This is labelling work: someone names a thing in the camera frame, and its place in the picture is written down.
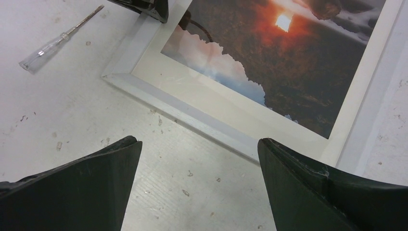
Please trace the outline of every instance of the scratched surface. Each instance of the scratched surface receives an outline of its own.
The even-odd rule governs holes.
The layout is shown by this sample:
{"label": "scratched surface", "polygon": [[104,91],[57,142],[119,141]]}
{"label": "scratched surface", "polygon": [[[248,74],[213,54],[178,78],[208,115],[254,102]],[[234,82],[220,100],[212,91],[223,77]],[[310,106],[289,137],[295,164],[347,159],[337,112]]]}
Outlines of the scratched surface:
{"label": "scratched surface", "polygon": [[[38,74],[18,65],[100,4],[105,8]],[[123,230],[274,230],[258,166],[100,79],[136,13],[104,0],[0,1],[0,11],[0,181],[60,166],[133,135],[143,150]],[[408,87],[398,92],[405,95],[393,100],[399,107],[390,114],[395,126],[402,123],[394,115],[408,116]],[[406,141],[404,129],[400,139]],[[385,134],[396,139],[392,129]],[[368,177],[407,179],[407,146],[393,145],[387,155],[374,150]]]}

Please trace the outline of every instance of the cloud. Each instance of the cloud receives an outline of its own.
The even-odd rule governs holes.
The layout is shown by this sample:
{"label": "cloud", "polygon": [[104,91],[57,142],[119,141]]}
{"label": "cloud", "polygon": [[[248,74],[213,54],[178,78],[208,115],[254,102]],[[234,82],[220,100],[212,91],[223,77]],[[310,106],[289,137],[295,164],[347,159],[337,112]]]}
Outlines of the cloud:
{"label": "cloud", "polygon": [[218,83],[265,105],[265,92],[261,85],[252,82],[243,65],[229,54],[222,54],[218,43],[201,40],[177,26],[162,49],[162,54],[217,81]]}

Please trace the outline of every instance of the white tabletop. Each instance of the white tabletop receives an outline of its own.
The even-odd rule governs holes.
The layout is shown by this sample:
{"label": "white tabletop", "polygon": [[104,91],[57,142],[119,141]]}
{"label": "white tabletop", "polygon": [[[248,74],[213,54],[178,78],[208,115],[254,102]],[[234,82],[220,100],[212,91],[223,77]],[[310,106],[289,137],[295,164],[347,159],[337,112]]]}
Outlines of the white tabletop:
{"label": "white tabletop", "polygon": [[[18,65],[100,4],[36,75]],[[123,230],[274,229],[259,166],[100,79],[137,13],[103,0],[1,1],[0,11],[0,181],[133,135],[143,150]],[[408,185],[408,75],[401,78],[364,176]]]}

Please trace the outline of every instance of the black tool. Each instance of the black tool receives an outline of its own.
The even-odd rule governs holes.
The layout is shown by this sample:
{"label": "black tool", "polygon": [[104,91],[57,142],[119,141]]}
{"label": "black tool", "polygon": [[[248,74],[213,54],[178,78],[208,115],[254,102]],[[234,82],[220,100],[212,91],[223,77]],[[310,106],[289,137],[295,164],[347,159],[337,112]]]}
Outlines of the black tool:
{"label": "black tool", "polygon": [[0,230],[120,231],[141,147],[128,136],[49,171],[0,182]]}
{"label": "black tool", "polygon": [[145,13],[162,23],[168,20],[168,0],[108,0],[138,13]]}
{"label": "black tool", "polygon": [[358,177],[272,140],[258,143],[278,231],[408,230],[408,187]]}

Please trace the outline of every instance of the landscape picture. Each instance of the landscape picture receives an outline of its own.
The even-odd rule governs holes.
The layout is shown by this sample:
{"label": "landscape picture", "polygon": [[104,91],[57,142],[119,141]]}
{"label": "landscape picture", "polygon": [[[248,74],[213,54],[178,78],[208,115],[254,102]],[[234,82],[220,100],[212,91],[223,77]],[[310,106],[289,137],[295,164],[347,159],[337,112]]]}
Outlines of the landscape picture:
{"label": "landscape picture", "polygon": [[328,139],[384,4],[192,0],[162,54]]}

